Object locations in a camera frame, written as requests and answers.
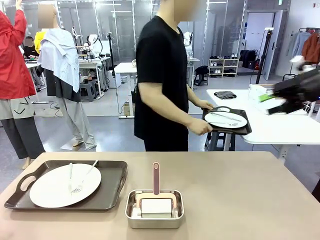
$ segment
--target metal container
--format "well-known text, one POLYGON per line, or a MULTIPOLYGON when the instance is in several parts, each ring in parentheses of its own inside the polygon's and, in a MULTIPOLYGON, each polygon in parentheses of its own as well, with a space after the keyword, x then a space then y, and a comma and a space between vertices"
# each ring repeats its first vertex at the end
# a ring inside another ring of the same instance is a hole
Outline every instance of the metal container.
POLYGON ((125 206, 125 216, 133 229, 177 229, 185 216, 182 195, 177 190, 160 190, 160 193, 172 193, 176 196, 178 218, 132 218, 136 196, 142 193, 152 193, 152 190, 133 190, 129 193, 125 206))

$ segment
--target man's left hand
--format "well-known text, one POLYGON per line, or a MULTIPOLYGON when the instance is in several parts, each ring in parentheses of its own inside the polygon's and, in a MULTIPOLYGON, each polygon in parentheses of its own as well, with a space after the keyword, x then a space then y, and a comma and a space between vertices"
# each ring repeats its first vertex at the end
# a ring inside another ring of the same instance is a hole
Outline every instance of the man's left hand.
POLYGON ((199 108, 209 109, 209 110, 212 110, 214 108, 214 106, 206 100, 199 100, 196 106, 199 108))

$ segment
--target black t-shirt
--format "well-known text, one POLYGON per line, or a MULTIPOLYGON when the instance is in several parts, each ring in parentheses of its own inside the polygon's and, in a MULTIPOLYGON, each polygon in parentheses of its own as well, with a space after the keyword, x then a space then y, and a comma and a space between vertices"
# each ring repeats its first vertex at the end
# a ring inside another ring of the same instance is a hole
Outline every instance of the black t-shirt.
POLYGON ((25 55, 27 58, 30 58, 29 57, 30 55, 39 57, 39 53, 37 53, 36 47, 34 45, 33 46, 24 46, 23 50, 24 50, 23 55, 25 55))
MULTIPOLYGON (((159 16, 143 27, 136 49, 137 82, 161 83, 163 95, 187 113, 187 53, 183 33, 179 31, 180 34, 159 16)), ((134 135, 143 140, 168 135, 188 138, 188 129, 144 104, 137 88, 134 135)))

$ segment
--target orange jacket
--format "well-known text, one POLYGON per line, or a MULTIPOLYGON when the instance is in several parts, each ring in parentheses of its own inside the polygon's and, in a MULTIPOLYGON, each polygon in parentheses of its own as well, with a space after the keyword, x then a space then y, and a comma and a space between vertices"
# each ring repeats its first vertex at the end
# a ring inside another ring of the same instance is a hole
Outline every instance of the orange jacket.
POLYGON ((19 46, 25 39, 27 20, 17 10, 14 26, 0 11, 0 99, 20 99, 35 95, 34 83, 19 46))
POLYGON ((305 41, 302 49, 302 56, 307 62, 318 64, 320 62, 320 42, 319 33, 312 34, 307 41, 305 41))

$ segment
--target beige tabletop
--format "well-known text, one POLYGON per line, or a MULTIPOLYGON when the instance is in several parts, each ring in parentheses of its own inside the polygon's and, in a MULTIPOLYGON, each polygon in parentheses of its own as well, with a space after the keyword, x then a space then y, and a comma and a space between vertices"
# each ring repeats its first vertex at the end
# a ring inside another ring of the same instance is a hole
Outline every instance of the beige tabletop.
POLYGON ((0 240, 319 240, 320 204, 269 152, 43 153, 0 195, 0 240), (128 163, 117 206, 109 212, 19 212, 3 207, 22 176, 48 160, 128 163), (131 229, 127 195, 152 187, 182 193, 179 229, 131 229))

